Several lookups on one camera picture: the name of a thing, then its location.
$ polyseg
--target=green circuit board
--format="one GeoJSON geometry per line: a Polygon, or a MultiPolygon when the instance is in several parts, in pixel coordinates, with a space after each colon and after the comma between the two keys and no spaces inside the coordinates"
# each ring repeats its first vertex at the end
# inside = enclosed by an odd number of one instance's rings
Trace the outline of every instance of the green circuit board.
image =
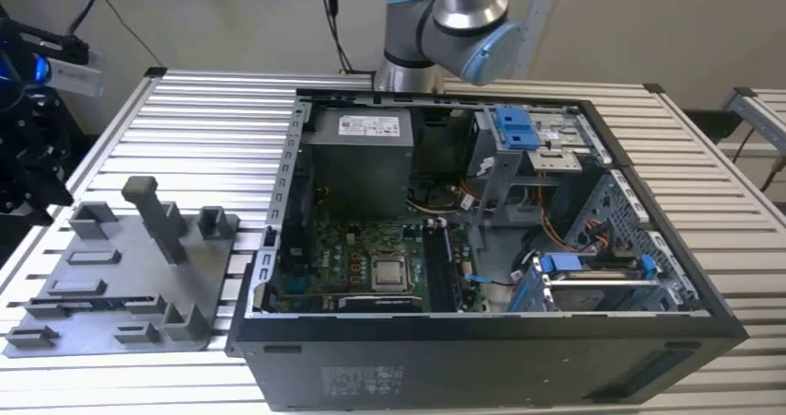
{"type": "MultiPolygon", "coordinates": [[[[338,300],[353,295],[415,295],[423,299],[423,311],[430,312],[429,283],[423,263],[421,225],[383,222],[345,223],[318,219],[312,249],[312,274],[284,276],[286,293],[276,306],[279,312],[332,312],[338,300]],[[403,258],[409,286],[403,292],[375,292],[373,289],[374,256],[403,258]]],[[[467,233],[462,226],[451,229],[454,257],[471,266],[467,233]]]]}

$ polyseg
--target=motherboard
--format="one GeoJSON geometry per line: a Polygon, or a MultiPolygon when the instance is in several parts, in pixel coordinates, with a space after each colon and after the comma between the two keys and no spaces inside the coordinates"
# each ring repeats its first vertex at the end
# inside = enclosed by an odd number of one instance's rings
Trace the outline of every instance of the motherboard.
{"type": "Polygon", "coordinates": [[[318,218],[311,269],[307,275],[284,274],[278,311],[445,312],[450,309],[471,312],[482,309],[479,288],[463,279],[466,272],[474,272],[466,227],[445,227],[445,233],[437,237],[437,254],[429,249],[435,238],[426,228],[427,225],[419,224],[353,223],[318,218]],[[455,294],[441,294],[439,286],[430,289],[430,280],[445,279],[455,294]]]}

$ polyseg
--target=aluminum table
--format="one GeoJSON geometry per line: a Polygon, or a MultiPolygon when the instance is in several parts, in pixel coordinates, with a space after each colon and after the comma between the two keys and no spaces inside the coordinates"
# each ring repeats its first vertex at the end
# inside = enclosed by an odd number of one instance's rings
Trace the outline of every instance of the aluminum table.
{"type": "MultiPolygon", "coordinates": [[[[0,409],[80,415],[270,411],[251,372],[222,348],[239,276],[259,244],[298,87],[359,89],[370,82],[355,75],[171,70],[147,77],[134,90],[68,185],[79,201],[104,201],[120,213],[134,213],[120,188],[128,176],[154,175],[159,197],[176,201],[182,212],[220,204],[240,216],[212,342],[204,352],[0,356],[0,409]]],[[[485,87],[449,81],[447,91],[594,102],[750,334],[750,340],[641,407],[465,413],[785,414],[786,218],[670,98],[637,85],[530,81],[485,87]]],[[[22,303],[39,291],[72,237],[71,208],[52,213],[55,225],[34,229],[0,270],[0,334],[22,319],[22,303]]]]}
{"type": "Polygon", "coordinates": [[[786,90],[736,88],[725,104],[781,153],[786,153],[786,90]]]}

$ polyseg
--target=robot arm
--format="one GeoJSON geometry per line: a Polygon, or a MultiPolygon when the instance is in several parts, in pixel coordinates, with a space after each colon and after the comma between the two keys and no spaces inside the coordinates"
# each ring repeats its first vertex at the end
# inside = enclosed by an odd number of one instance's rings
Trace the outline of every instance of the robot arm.
{"type": "Polygon", "coordinates": [[[509,0],[389,0],[385,61],[375,89],[441,92],[437,65],[483,86],[507,69],[522,27],[507,21],[509,0]]]}

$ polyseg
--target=sticker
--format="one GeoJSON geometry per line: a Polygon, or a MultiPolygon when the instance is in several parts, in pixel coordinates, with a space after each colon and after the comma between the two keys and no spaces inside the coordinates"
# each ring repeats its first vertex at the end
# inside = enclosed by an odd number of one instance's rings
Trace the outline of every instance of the sticker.
{"type": "Polygon", "coordinates": [[[465,194],[465,197],[462,199],[462,203],[461,203],[461,207],[465,210],[470,210],[471,205],[475,203],[475,198],[473,196],[470,196],[469,194],[465,194]]]}
{"type": "Polygon", "coordinates": [[[398,118],[394,116],[342,116],[339,135],[399,137],[398,118]]]}
{"type": "Polygon", "coordinates": [[[403,366],[327,366],[322,388],[328,397],[395,396],[402,390],[403,366]]]}
{"type": "Polygon", "coordinates": [[[541,139],[545,139],[547,141],[557,141],[561,138],[559,133],[553,132],[550,130],[545,130],[542,132],[538,132],[541,139]]]}

